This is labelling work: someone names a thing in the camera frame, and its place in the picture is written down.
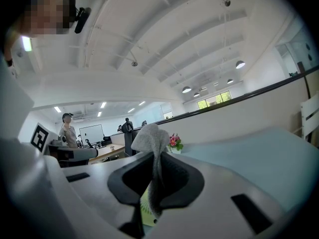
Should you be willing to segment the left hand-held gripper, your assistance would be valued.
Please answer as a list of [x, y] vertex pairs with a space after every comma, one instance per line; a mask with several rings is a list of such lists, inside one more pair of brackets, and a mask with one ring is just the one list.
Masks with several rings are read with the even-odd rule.
[[98, 150], [94, 148], [68, 147], [65, 136], [57, 135], [40, 123], [37, 123], [30, 143], [43, 155], [56, 158], [61, 168], [87, 165], [90, 159], [98, 156]]

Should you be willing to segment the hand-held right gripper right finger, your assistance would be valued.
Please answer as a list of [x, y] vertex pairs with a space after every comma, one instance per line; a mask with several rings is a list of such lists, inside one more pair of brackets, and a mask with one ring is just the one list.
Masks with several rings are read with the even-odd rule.
[[149, 239], [252, 239], [286, 213], [228, 168], [176, 154], [161, 161], [164, 210]]

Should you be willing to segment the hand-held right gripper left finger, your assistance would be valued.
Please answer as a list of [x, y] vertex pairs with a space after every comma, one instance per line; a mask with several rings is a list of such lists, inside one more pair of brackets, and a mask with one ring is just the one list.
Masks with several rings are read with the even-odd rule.
[[140, 199], [150, 183], [153, 156], [61, 168], [44, 157], [58, 203], [81, 239], [144, 237]]

